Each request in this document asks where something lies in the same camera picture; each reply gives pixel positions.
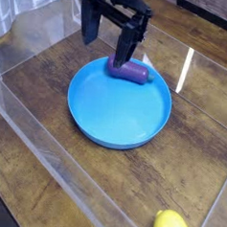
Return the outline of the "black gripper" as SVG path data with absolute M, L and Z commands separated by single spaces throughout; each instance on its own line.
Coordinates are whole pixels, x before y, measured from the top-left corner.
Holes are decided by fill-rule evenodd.
M 116 6 L 131 9 L 135 15 L 127 19 Z M 97 38 L 102 15 L 122 28 L 113 62 L 115 68 L 119 69 L 131 59 L 136 46 L 144 39 L 152 11 L 144 0 L 81 0 L 81 34 L 84 44 L 90 44 Z

